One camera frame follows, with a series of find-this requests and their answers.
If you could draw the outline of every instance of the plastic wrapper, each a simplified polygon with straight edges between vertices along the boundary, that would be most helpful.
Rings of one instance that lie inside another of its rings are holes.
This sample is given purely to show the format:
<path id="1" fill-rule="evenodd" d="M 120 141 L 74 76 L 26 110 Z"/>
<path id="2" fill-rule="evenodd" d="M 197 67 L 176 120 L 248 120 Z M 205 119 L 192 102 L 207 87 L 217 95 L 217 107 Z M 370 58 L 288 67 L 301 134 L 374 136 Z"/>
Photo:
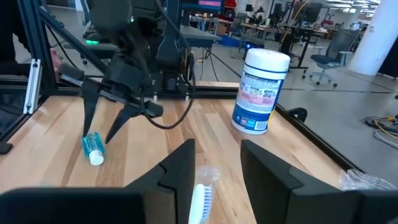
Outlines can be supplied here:
<path id="1" fill-rule="evenodd" d="M 340 179 L 342 190 L 396 190 L 388 181 L 364 174 L 358 170 L 348 170 Z"/>
<path id="2" fill-rule="evenodd" d="M 203 184 L 207 189 L 211 189 L 211 206 L 209 207 L 210 210 L 208 210 L 208 208 L 205 209 L 209 212 L 203 212 L 203 218 L 201 222 L 191 222 L 190 220 L 190 223 L 208 223 L 211 208 L 213 206 L 216 183 L 219 178 L 220 172 L 217 168 L 211 166 L 201 166 L 197 169 L 195 174 L 195 186 L 197 186 L 198 184 Z"/>

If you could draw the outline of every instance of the disinfecting wipes canister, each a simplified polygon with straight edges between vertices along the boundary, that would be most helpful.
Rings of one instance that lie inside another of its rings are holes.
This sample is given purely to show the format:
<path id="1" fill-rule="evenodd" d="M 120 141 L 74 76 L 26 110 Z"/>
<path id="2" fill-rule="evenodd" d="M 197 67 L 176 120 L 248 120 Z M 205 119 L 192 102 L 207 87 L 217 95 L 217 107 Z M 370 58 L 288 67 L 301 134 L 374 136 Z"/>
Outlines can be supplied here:
<path id="1" fill-rule="evenodd" d="M 250 49 L 235 108 L 233 126 L 248 134 L 264 134 L 289 69 L 290 57 L 266 49 Z"/>

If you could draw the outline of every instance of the person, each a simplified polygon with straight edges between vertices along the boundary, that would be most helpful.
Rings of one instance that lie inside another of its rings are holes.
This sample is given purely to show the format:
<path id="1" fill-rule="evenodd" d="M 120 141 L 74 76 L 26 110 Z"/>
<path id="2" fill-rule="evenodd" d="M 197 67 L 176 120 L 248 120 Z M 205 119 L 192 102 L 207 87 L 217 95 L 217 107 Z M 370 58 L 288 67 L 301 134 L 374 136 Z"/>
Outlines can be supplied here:
<path id="1" fill-rule="evenodd" d="M 13 34 L 30 52 L 17 0 L 1 0 L 0 6 L 0 75 L 29 75 L 30 64 L 18 64 Z M 56 80 L 59 80 L 61 60 L 54 48 L 50 49 Z"/>

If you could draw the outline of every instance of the green light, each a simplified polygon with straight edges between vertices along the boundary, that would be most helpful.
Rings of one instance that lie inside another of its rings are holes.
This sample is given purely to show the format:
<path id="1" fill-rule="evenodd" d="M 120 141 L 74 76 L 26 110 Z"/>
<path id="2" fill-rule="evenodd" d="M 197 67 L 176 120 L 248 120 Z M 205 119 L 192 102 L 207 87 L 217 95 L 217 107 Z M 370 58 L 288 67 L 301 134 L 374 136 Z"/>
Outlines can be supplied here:
<path id="1" fill-rule="evenodd" d="M 100 43 L 99 41 L 86 40 L 86 44 L 88 44 L 88 45 L 96 45 L 96 44 L 99 44 L 99 43 Z"/>

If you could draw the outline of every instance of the white bottle cap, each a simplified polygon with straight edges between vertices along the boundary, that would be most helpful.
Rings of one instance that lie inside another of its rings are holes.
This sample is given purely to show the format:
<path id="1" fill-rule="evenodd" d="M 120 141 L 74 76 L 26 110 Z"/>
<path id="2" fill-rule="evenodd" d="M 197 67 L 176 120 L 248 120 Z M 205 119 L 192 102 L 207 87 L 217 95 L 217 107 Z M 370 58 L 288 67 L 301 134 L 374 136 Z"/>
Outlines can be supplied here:
<path id="1" fill-rule="evenodd" d="M 94 150 L 88 155 L 91 165 L 99 166 L 104 162 L 104 155 L 100 150 Z"/>

